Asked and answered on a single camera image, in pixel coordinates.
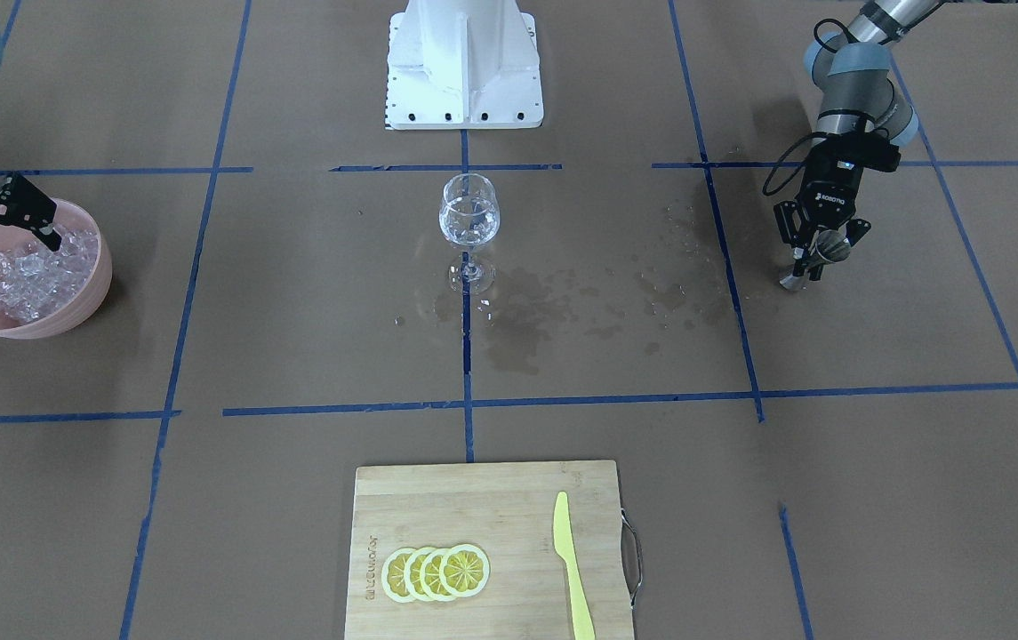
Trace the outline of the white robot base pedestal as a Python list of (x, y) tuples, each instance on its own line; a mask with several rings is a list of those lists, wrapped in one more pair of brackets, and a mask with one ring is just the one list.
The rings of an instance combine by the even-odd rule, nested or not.
[(536, 20), (516, 1), (410, 1), (390, 17), (388, 36), (387, 129), (544, 122)]

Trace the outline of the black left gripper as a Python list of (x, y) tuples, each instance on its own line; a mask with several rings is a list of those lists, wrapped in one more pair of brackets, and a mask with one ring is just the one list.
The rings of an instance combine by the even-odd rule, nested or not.
[[(855, 218), (855, 198), (863, 169), (839, 163), (829, 153), (826, 142), (832, 137), (834, 135), (811, 133), (798, 141), (798, 146), (807, 141), (814, 143), (798, 166), (804, 170), (801, 186), (793, 200), (774, 205), (782, 243), (792, 248), (794, 268), (806, 267), (809, 281), (819, 281), (826, 266), (847, 260), (855, 243), (871, 228), (866, 220)], [(808, 242), (816, 234), (808, 260)]]

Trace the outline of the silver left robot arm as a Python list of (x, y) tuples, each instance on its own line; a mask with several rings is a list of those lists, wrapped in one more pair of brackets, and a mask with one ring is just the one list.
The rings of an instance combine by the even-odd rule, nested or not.
[(931, 16), (940, 1), (866, 1), (838, 32), (814, 36), (804, 65), (822, 91), (816, 127), (796, 172), (802, 181), (790, 200), (775, 203), (782, 243), (792, 250), (781, 287), (798, 291), (818, 281), (826, 266), (846, 260), (870, 231), (855, 215), (863, 172), (891, 173), (900, 149), (918, 134), (919, 118), (889, 77), (890, 49)]

